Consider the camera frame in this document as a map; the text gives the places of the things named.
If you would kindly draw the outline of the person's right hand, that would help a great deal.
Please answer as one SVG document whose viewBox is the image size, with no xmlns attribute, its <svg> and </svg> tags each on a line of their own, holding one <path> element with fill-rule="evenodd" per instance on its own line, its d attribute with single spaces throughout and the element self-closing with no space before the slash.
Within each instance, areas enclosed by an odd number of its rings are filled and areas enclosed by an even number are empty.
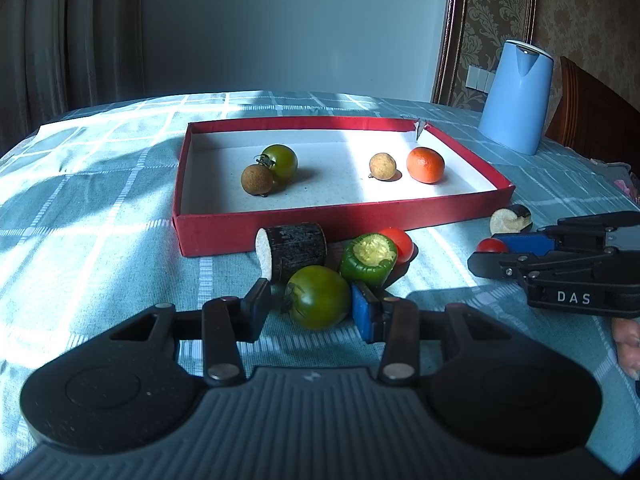
<svg viewBox="0 0 640 480">
<path fill-rule="evenodd" d="M 628 318 L 612 319 L 612 337 L 616 345 L 617 363 L 633 380 L 640 372 L 640 324 Z"/>
</svg>

